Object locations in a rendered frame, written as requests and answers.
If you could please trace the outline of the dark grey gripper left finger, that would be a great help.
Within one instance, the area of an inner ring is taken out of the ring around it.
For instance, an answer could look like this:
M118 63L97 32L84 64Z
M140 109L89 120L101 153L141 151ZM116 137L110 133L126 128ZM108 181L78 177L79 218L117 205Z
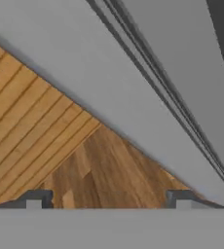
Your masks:
M43 209L53 208L54 207L53 197L54 197L54 192L52 190L41 190L41 189L29 190L14 200L9 200L0 203L0 208L25 209L26 203L29 202L30 200L38 201L40 207Z

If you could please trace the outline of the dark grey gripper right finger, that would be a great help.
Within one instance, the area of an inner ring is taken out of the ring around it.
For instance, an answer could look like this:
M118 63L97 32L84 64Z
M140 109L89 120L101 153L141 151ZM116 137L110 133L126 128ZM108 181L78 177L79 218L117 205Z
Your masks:
M224 209L224 206L196 196L190 190L168 190L169 209Z

